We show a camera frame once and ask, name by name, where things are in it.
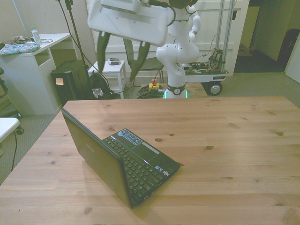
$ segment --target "chair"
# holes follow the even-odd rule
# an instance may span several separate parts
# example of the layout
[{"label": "chair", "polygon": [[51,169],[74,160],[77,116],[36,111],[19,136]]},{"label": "chair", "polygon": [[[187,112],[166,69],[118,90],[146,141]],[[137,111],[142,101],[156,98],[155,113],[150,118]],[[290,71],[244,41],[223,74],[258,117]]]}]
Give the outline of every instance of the chair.
[{"label": "chair", "polygon": [[[0,75],[4,74],[4,70],[0,67]],[[19,119],[22,117],[16,107],[8,98],[8,88],[4,84],[4,80],[0,77],[0,117],[11,117],[16,115]]]},{"label": "chair", "polygon": [[[136,60],[134,59],[134,51],[132,41],[123,38],[123,42],[125,45],[127,60],[130,68],[133,70],[133,65],[135,64]],[[158,61],[156,57],[148,58],[145,60],[144,64],[142,65],[139,71],[152,71],[157,70],[159,72],[160,82],[164,82],[164,74],[163,74],[164,65]]]}]

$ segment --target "plastic bottle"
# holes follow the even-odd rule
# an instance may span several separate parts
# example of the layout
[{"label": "plastic bottle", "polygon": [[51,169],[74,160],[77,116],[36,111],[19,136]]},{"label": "plastic bottle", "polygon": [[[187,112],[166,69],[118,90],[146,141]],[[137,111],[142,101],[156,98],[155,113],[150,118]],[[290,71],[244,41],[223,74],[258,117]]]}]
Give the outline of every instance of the plastic bottle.
[{"label": "plastic bottle", "polygon": [[35,29],[35,27],[31,27],[31,28],[32,28],[31,32],[32,32],[34,41],[41,45],[42,42],[41,42],[41,38],[39,37],[38,31]]}]

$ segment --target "laptop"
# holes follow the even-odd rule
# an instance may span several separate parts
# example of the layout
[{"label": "laptop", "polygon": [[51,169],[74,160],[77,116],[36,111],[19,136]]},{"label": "laptop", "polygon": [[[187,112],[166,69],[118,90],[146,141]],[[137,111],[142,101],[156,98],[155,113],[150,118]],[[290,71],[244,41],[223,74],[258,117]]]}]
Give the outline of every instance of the laptop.
[{"label": "laptop", "polygon": [[79,154],[128,207],[144,201],[180,168],[128,129],[101,140],[64,108],[62,114]]}]

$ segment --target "black computer tower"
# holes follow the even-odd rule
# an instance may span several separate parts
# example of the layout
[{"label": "black computer tower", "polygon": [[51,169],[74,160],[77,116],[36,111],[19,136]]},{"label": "black computer tower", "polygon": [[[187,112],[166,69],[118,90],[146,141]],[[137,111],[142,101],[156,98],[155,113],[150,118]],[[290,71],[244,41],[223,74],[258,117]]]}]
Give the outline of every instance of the black computer tower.
[{"label": "black computer tower", "polygon": [[51,77],[64,106],[69,100],[91,99],[88,78],[82,60],[67,61],[51,72]]}]

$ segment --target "white cabinet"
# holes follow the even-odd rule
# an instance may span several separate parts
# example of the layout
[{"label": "white cabinet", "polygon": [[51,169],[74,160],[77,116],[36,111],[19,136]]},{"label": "white cabinet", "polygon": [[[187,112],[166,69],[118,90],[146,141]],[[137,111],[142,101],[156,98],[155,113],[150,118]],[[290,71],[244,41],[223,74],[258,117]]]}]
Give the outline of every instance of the white cabinet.
[{"label": "white cabinet", "polygon": [[52,42],[42,44],[32,53],[0,56],[8,95],[25,115],[59,111],[60,101],[50,73],[56,64],[77,57],[70,34],[41,34],[40,37]]}]

